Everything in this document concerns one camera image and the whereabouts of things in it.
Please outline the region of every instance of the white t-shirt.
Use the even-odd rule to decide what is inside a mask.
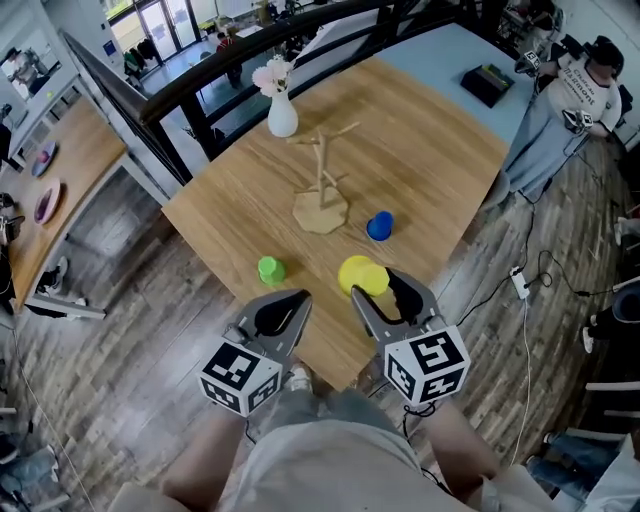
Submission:
[[[126,484],[110,512],[186,512],[159,493]],[[291,425],[261,439],[240,484],[221,503],[233,512],[555,512],[522,466],[485,481],[464,504],[422,476],[398,434],[337,420]]]
[[[551,106],[562,118],[563,110],[584,110],[610,132],[622,115],[622,99],[615,80],[608,86],[598,85],[586,69],[587,57],[574,60],[570,54],[558,59],[560,71],[545,89]]]

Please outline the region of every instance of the wooden stand base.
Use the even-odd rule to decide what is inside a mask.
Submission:
[[[324,189],[324,207],[320,208],[316,187],[296,194],[293,216],[309,233],[326,235],[347,221],[349,203],[334,187]]]

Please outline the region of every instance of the power strip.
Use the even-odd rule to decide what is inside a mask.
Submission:
[[[527,282],[524,280],[522,271],[518,267],[513,267],[509,275],[511,276],[513,286],[516,288],[516,292],[518,292],[518,297],[520,297],[520,300],[525,300],[531,292],[529,292],[529,288],[527,288]]]

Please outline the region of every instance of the black box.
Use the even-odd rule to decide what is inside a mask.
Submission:
[[[493,108],[511,88],[514,81],[493,64],[489,64],[478,66],[465,73],[460,84],[482,103]]]

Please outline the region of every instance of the cable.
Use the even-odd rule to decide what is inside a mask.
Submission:
[[[0,292],[0,295],[4,295],[5,293],[7,293],[9,291],[9,288],[11,288],[11,279],[13,277],[13,268],[11,267],[11,262],[9,261],[9,258],[7,258],[2,251],[0,251],[0,258],[4,258],[7,260],[7,265],[9,265],[9,279],[7,282],[7,287]]]
[[[247,419],[244,425],[244,435],[247,437],[249,441],[251,441],[254,445],[256,444],[256,440],[249,435],[249,419]]]
[[[529,311],[529,303],[525,299],[524,301],[524,322],[522,323],[522,336],[524,338],[524,346],[527,349],[527,404],[524,408],[524,416],[522,417],[522,427],[520,427],[520,433],[518,434],[518,440],[516,441],[516,449],[513,452],[513,458],[511,459],[510,466],[516,461],[518,455],[518,449],[520,448],[520,440],[524,432],[524,426],[527,423],[527,416],[529,414],[529,402],[531,402],[531,352],[529,351],[529,343],[527,342],[527,312]]]
[[[413,411],[408,405],[404,406],[404,416],[402,417],[402,433],[404,437],[409,441],[409,434],[407,432],[407,416],[417,416],[418,418],[428,418],[432,416],[438,409],[436,409],[435,402],[429,402],[427,406],[421,411]]]
[[[33,400],[36,402],[36,406],[38,407],[38,409],[40,409],[40,411],[42,411],[42,416],[45,419],[45,421],[47,422],[47,425],[49,425],[49,428],[51,429],[51,432],[53,432],[53,436],[55,437],[56,442],[60,446],[60,450],[62,450],[62,453],[66,457],[67,462],[69,463],[69,466],[71,467],[71,471],[73,471],[73,474],[75,475],[76,480],[78,481],[78,484],[80,485],[80,489],[82,489],[82,492],[83,492],[85,498],[87,499],[87,501],[89,502],[89,505],[91,506],[91,510],[93,510],[93,512],[96,512],[96,508],[93,506],[93,502],[91,501],[91,498],[89,498],[89,493],[87,492],[87,489],[83,485],[82,480],[80,479],[80,475],[76,471],[76,467],[73,465],[73,462],[71,462],[71,458],[69,457],[69,454],[64,449],[64,445],[62,444],[62,441],[60,441],[60,437],[58,436],[58,433],[53,428],[53,425],[52,425],[51,421],[49,420],[49,416],[47,416],[47,413],[44,411],[44,409],[40,405],[40,402],[38,401],[38,398],[36,397],[36,394],[33,392],[33,389],[31,389],[31,385],[29,384],[29,379],[27,379],[27,375],[25,374],[24,368],[22,367],[22,362],[20,361],[20,351],[18,349],[18,336],[16,335],[16,331],[12,330],[11,332],[13,333],[13,341],[14,341],[15,346],[16,346],[16,361],[18,363],[18,368],[20,368],[20,373],[22,375],[22,378],[24,379],[24,383],[27,385],[27,389],[31,393],[31,396],[33,397]]]
[[[456,324],[456,327],[460,327],[463,322],[469,317],[469,315],[471,313],[473,313],[476,309],[478,309],[480,306],[484,306],[487,302],[489,302],[491,299],[493,299],[493,296],[498,292],[498,290],[500,289],[500,287],[506,283],[509,279],[511,279],[511,276],[507,276],[505,277],[502,281],[500,281],[500,283],[498,283],[498,286],[496,286],[496,288],[493,290],[493,292],[491,292],[491,295],[489,295],[489,297],[487,297],[485,300],[483,300],[482,302],[476,304],[475,306],[473,306],[466,315],[464,315],[462,317],[462,319]]]
[[[564,267],[562,266],[562,264],[555,258],[553,253],[551,251],[549,251],[548,249],[544,249],[544,250],[542,250],[542,251],[540,251],[538,253],[538,276],[533,281],[531,281],[531,283],[536,281],[541,276],[547,275],[550,278],[550,282],[547,285],[547,284],[544,284],[544,281],[543,281],[544,286],[549,288],[549,286],[551,286],[553,284],[553,277],[551,276],[551,274],[549,274],[548,272],[541,272],[540,271],[540,269],[541,269],[541,263],[540,262],[541,262],[543,254],[548,254],[549,257],[551,258],[551,260],[556,265],[558,265],[558,267],[560,267],[560,271],[562,273],[562,278],[564,279],[565,283],[567,283],[567,286],[569,287],[569,290],[571,290],[571,293],[573,293],[574,295],[577,295],[578,297],[593,297],[595,295],[604,295],[606,293],[613,293],[613,287],[609,288],[607,290],[602,290],[602,291],[597,291],[597,292],[589,292],[589,291],[586,291],[586,290],[576,290],[571,285],[571,282],[569,281],[569,278],[567,277],[567,273],[565,272]]]
[[[380,384],[380,386],[378,386],[377,389],[373,393],[370,393],[367,398],[371,398],[373,395],[377,394],[378,391],[380,391],[383,388],[386,388],[390,384],[391,384],[391,382],[389,382],[389,381],[385,382],[384,384]]]

